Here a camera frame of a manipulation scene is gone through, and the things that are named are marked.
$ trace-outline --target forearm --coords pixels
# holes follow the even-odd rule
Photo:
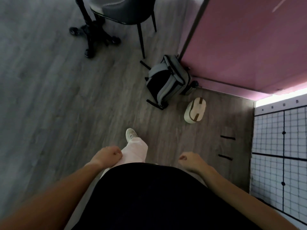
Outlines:
[[[204,163],[198,174],[208,188],[262,229],[297,229],[274,209],[250,196]]]
[[[100,171],[97,165],[84,166],[27,202],[2,221],[0,229],[63,229]]]

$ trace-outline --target black shirt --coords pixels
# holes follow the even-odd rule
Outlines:
[[[188,173],[129,163],[97,183],[77,229],[259,229]]]

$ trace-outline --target person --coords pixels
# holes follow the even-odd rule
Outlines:
[[[198,154],[179,164],[206,186],[174,167],[145,163],[148,146],[126,131],[127,146],[102,148],[83,168],[25,203],[0,229],[63,229],[94,178],[101,179],[77,229],[296,229],[272,208],[239,189]]]

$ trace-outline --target foot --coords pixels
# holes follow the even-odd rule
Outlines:
[[[138,137],[138,135],[136,134],[136,132],[132,129],[132,128],[128,128],[126,131],[126,139],[128,141],[128,143],[135,137]]]

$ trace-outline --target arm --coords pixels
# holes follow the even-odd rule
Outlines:
[[[0,229],[63,229],[83,194],[103,170],[122,157],[118,147],[101,149],[83,168],[28,201],[0,223]]]
[[[196,173],[208,188],[262,229],[297,229],[274,209],[233,185],[193,152],[184,152],[179,164]]]

